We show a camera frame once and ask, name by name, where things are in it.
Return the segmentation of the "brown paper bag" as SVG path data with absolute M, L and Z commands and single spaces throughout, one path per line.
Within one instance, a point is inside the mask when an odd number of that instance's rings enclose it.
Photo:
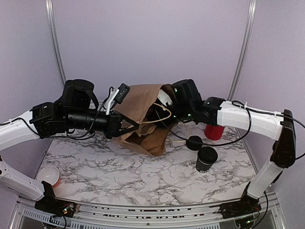
M 159 123 L 159 118 L 147 119 L 152 114 L 159 92 L 163 90 L 174 100 L 173 89 L 169 84 L 142 84 L 130 86 L 130 91 L 115 110 L 139 124 L 139 128 L 112 141 L 133 152 L 161 156 L 165 152 L 165 141 L 169 130 Z

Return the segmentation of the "black plastic cup lid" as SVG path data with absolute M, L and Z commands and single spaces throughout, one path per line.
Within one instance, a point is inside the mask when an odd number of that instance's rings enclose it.
M 197 157 L 202 163 L 213 164 L 217 161 L 218 154 L 212 147 L 205 146 L 198 150 Z

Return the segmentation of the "black paper coffee cup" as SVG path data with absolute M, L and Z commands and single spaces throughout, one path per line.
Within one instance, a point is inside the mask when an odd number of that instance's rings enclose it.
M 204 172 L 208 171 L 215 162 L 216 162 L 215 160 L 204 161 L 204 160 L 201 160 L 200 158 L 197 158 L 195 168 L 198 172 L 204 173 Z

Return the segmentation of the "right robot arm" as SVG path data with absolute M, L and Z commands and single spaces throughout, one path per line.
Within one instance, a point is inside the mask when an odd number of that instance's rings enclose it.
M 246 133 L 256 133 L 274 140 L 272 155 L 256 176 L 246 185 L 238 201 L 219 206 L 224 219 L 261 210 L 259 199 L 264 192 L 297 160 L 295 155 L 295 119 L 290 110 L 271 112 L 251 108 L 239 101 L 209 97 L 202 100 L 192 79 L 170 85 L 170 95 L 164 89 L 157 93 L 157 104 L 170 111 L 174 121 L 203 123 L 206 126 L 234 127 Z

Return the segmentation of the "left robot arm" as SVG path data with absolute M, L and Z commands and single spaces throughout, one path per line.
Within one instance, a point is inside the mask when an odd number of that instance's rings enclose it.
M 45 102 L 32 107 L 22 115 L 0 125 L 0 148 L 37 140 L 68 138 L 87 140 L 97 132 L 111 139 L 135 131 L 139 124 L 115 111 L 130 91 L 122 83 L 111 87 L 106 100 L 100 104 L 94 94 L 94 84 L 83 79 L 67 80 L 60 98 L 55 102 Z M 18 191 L 23 197 L 35 201 L 38 210 L 56 217 L 72 218 L 77 204 L 56 198 L 52 185 L 38 181 L 0 162 L 0 182 Z

